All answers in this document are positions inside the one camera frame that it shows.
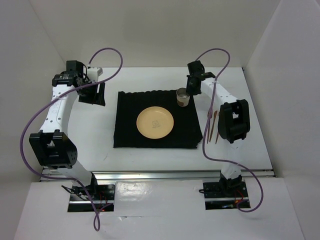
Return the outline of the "paper cup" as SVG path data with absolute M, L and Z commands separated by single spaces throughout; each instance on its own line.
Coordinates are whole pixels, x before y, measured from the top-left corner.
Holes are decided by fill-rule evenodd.
M 176 90 L 176 101 L 180 107 L 186 107 L 189 104 L 190 95 L 187 93 L 186 88 L 181 87 Z

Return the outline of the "beige plate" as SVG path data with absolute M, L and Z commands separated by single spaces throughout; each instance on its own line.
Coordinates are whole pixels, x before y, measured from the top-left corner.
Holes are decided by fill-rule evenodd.
M 145 108 L 136 119 L 136 127 L 140 134 L 153 140 L 167 136 L 172 131 L 174 123 L 172 114 L 160 106 Z

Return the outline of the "black cloth placemat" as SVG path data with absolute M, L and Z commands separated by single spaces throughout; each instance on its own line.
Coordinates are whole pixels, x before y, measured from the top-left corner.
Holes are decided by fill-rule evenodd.
M 137 117 L 141 111 L 149 107 L 162 107 L 172 114 L 174 126 L 167 136 L 150 139 L 138 131 Z M 181 107 L 177 103 L 175 90 L 118 92 L 114 148 L 196 149 L 202 139 L 192 97 L 186 107 Z

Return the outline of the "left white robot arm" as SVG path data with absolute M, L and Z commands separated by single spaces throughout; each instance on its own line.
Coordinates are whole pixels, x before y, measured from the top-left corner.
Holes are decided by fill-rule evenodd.
M 66 70 L 52 79 L 52 100 L 39 132 L 29 136 L 29 143 L 39 164 L 70 178 L 73 194 L 88 200 L 99 195 L 94 174 L 78 161 L 76 145 L 68 137 L 68 124 L 75 101 L 105 106 L 105 84 L 96 84 L 103 70 L 86 67 L 77 60 L 68 60 Z

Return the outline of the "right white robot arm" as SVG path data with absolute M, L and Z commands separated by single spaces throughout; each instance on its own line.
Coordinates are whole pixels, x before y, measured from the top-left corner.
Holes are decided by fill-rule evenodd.
M 200 60 L 188 63 L 187 68 L 186 93 L 204 93 L 213 102 L 208 115 L 217 121 L 217 133 L 226 150 L 226 159 L 220 160 L 222 169 L 216 189 L 219 194 L 230 196 L 242 182 L 240 150 L 251 129 L 249 103 L 229 93 L 216 75 L 205 71 Z

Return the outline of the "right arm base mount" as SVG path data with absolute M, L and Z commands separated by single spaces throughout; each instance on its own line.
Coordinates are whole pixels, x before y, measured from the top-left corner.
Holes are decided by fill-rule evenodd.
M 204 196 L 206 210 L 228 210 L 251 207 L 247 186 L 244 181 L 231 190 L 223 191 L 218 182 L 204 182 L 198 192 Z

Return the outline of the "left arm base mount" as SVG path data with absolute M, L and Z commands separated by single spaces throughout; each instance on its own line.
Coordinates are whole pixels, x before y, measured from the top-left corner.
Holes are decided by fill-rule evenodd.
M 80 187 L 66 187 L 64 185 L 61 185 L 61 187 L 69 194 L 68 213 L 93 212 L 94 208 L 90 197 L 93 200 L 93 205 L 99 212 L 113 212 L 115 209 L 115 183 L 98 184 L 95 186 L 95 189 L 87 186 L 90 197 Z

